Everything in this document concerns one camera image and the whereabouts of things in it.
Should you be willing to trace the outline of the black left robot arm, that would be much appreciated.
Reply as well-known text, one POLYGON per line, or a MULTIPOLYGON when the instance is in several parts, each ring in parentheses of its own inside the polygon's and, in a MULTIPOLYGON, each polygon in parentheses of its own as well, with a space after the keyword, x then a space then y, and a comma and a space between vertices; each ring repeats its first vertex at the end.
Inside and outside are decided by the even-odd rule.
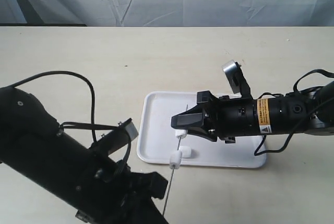
POLYGON ((166 223, 153 200, 164 198, 167 179, 109 157, 137 136, 128 119, 86 148, 34 95, 1 89, 1 162, 74 207, 84 223, 166 223))

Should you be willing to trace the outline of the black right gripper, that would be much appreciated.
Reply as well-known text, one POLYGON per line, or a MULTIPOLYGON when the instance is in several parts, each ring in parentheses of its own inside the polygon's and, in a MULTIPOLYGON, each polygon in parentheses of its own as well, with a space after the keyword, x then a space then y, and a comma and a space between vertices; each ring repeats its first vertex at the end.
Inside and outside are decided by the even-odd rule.
POLYGON ((215 97, 210 91, 197 93, 197 105, 171 118, 173 129, 217 142, 217 139, 258 135, 256 100, 215 97))

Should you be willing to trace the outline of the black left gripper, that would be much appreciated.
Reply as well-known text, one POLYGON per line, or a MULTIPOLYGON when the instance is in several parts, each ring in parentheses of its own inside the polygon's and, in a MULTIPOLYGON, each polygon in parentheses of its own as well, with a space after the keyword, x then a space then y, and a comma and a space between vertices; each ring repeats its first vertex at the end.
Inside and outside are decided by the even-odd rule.
POLYGON ((75 217, 84 223, 166 223, 154 199, 168 180, 157 172, 132 172, 114 161, 82 161, 75 168, 75 217))

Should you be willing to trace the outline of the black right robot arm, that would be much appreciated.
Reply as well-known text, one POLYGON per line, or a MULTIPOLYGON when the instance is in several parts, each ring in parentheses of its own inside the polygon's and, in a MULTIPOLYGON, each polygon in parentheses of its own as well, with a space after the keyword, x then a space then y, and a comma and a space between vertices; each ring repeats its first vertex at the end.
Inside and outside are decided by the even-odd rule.
POLYGON ((194 107, 171 118, 171 127, 207 139, 229 141, 260 135, 333 134, 333 83, 286 94, 266 93, 253 98, 197 93, 194 107))

